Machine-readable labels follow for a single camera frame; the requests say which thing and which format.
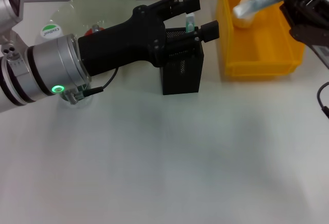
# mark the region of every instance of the white object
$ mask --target white object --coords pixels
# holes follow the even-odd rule
[[[200,0],[198,24],[216,3]],[[26,3],[14,30],[32,46],[62,4]],[[203,44],[198,94],[162,96],[159,69],[136,62],[86,109],[49,97],[0,114],[0,223],[328,223],[329,122],[315,96],[328,69],[306,48],[286,78],[221,82],[218,43]]]
[[[186,14],[186,32],[194,31],[195,18],[194,12]]]
[[[239,2],[239,5],[247,4],[248,1],[249,0],[241,0]],[[255,14],[256,13],[250,13],[247,16],[245,16],[244,18],[238,18],[236,16],[235,10],[233,9],[232,21],[233,21],[234,26],[239,27],[239,28],[250,28],[250,26],[252,25],[252,22],[254,20]]]
[[[38,37],[35,39],[35,44],[41,44],[49,40],[63,36],[62,28],[57,24],[48,24],[42,27]]]

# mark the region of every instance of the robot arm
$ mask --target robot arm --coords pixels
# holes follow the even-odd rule
[[[280,7],[290,35],[308,46],[329,69],[329,2],[327,0],[285,0]]]
[[[79,90],[91,76],[134,61],[155,67],[179,60],[170,55],[193,49],[201,41],[219,37],[217,21],[201,29],[166,37],[164,21],[200,9],[199,0],[161,0],[138,6],[132,17],[117,26],[76,40],[66,35],[28,47],[12,31],[23,19],[24,0],[0,0],[0,112],[64,92],[72,103],[76,97],[101,92],[103,87]]]

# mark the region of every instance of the green led light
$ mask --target green led light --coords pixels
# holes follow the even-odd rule
[[[52,92],[59,93],[64,91],[65,87],[62,85],[55,85],[53,88],[51,88]]]

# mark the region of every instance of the green label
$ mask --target green label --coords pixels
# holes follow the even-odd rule
[[[53,28],[55,28],[55,27],[56,27],[56,25],[47,25],[47,26],[45,26],[45,28],[43,28],[42,31],[50,30],[50,29],[53,29]]]

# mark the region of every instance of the red object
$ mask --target red object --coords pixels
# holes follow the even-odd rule
[[[87,30],[87,32],[84,35],[90,35],[92,33],[93,33],[93,30],[89,29],[89,30]]]

